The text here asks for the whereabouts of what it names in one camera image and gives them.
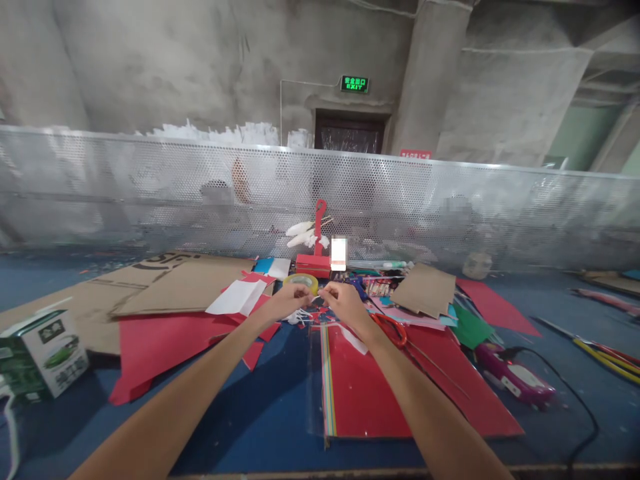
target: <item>door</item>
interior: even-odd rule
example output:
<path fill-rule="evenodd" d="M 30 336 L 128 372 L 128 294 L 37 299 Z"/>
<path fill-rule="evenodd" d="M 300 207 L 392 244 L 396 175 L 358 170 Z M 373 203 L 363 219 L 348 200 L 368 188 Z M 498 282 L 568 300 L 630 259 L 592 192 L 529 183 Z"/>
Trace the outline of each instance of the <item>door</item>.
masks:
<path fill-rule="evenodd" d="M 380 115 L 318 110 L 315 148 L 355 153 L 382 153 L 385 120 Z"/>

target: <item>green exit sign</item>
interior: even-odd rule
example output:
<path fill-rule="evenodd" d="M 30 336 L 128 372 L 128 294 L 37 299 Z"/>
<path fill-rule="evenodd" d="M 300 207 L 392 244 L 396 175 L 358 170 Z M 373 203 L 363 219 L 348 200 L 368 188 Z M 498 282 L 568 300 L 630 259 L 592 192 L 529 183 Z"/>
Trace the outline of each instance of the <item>green exit sign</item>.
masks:
<path fill-rule="evenodd" d="M 369 79 L 364 77 L 352 77 L 343 75 L 340 90 L 354 93 L 368 93 Z"/>

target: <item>glue gun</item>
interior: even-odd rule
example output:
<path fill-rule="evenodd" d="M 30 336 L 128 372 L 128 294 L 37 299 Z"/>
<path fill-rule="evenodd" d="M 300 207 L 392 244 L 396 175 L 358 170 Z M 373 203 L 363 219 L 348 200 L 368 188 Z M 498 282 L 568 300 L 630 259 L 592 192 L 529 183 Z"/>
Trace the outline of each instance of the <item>glue gun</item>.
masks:
<path fill-rule="evenodd" d="M 347 282 L 352 284 L 355 287 L 355 289 L 358 290 L 358 295 L 360 295 L 360 300 L 362 301 L 369 300 L 369 296 L 367 295 L 364 288 L 362 287 L 362 278 L 360 277 L 350 278 L 349 280 L 347 280 Z"/>
<path fill-rule="evenodd" d="M 484 376 L 500 389 L 507 388 L 514 397 L 536 410 L 546 410 L 555 389 L 536 377 L 519 362 L 502 359 L 504 348 L 494 343 L 481 343 L 474 353 Z"/>

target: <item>green paper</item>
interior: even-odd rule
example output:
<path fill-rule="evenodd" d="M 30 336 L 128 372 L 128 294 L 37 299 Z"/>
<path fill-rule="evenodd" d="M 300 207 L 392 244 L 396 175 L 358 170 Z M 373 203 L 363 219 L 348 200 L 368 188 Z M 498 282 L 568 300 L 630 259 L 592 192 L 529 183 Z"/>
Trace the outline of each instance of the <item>green paper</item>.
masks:
<path fill-rule="evenodd" d="M 495 332 L 487 322 L 460 305 L 453 304 L 453 308 L 458 315 L 458 326 L 451 330 L 465 347 L 473 350 Z"/>

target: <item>metal barrier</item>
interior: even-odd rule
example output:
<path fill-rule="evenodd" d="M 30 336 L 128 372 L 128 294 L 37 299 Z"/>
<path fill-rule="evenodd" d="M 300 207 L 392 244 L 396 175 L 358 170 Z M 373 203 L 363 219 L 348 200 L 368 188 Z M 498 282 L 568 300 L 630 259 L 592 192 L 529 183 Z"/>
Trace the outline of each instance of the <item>metal barrier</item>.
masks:
<path fill-rule="evenodd" d="M 293 257 L 282 232 L 318 198 L 355 259 L 640 266 L 640 178 L 0 127 L 5 248 Z"/>

